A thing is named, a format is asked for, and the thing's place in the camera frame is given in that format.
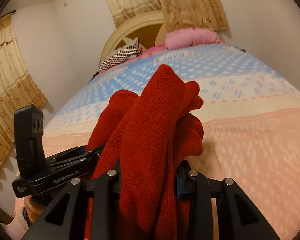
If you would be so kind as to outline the red knitted embroidered sweater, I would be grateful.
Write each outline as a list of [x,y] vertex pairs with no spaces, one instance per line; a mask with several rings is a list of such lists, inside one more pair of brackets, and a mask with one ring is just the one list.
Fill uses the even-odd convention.
[[201,121],[191,114],[203,100],[199,85],[184,82],[161,65],[141,95],[115,92],[89,138],[87,151],[101,147],[93,178],[120,163],[119,239],[185,239],[188,201],[175,197],[180,163],[203,150]]

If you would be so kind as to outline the beige side curtain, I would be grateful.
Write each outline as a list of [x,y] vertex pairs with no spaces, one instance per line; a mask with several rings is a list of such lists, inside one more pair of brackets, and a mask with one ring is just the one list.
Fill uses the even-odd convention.
[[0,18],[0,169],[14,145],[14,112],[48,102],[26,69],[11,15]]

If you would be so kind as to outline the polka dot bed quilt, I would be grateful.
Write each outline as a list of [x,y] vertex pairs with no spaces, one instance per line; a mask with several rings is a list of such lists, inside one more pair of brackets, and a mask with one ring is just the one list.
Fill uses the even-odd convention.
[[259,59],[212,44],[130,60],[96,76],[46,124],[46,156],[85,145],[110,97],[140,94],[161,64],[196,81],[204,152],[189,163],[213,179],[230,177],[281,239],[300,230],[300,92]]

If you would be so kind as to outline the striped pillow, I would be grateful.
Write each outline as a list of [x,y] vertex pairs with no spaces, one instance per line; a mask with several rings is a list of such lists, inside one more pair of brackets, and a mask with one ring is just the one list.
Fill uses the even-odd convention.
[[142,48],[139,39],[136,37],[128,44],[112,51],[100,64],[99,72],[104,72],[113,66],[117,66],[129,59],[136,58],[141,55]]

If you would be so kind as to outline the cream wooden headboard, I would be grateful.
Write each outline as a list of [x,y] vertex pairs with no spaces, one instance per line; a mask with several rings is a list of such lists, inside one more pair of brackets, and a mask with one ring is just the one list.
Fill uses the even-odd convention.
[[162,11],[150,11],[130,18],[120,25],[104,46],[100,63],[115,49],[118,49],[134,38],[139,39],[142,52],[154,46],[165,44],[167,29]]

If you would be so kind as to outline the pink pillow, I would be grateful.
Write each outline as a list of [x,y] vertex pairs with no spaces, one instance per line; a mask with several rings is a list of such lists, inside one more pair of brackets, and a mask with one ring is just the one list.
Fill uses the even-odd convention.
[[165,46],[168,50],[207,44],[225,44],[225,42],[215,31],[199,27],[172,31],[167,33],[165,38]]

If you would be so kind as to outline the beige patterned window curtain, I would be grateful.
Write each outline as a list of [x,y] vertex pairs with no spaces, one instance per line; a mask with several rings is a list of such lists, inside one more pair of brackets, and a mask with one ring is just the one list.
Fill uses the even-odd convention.
[[162,11],[168,32],[188,27],[214,31],[229,25],[220,0],[106,0],[116,27],[150,11]]

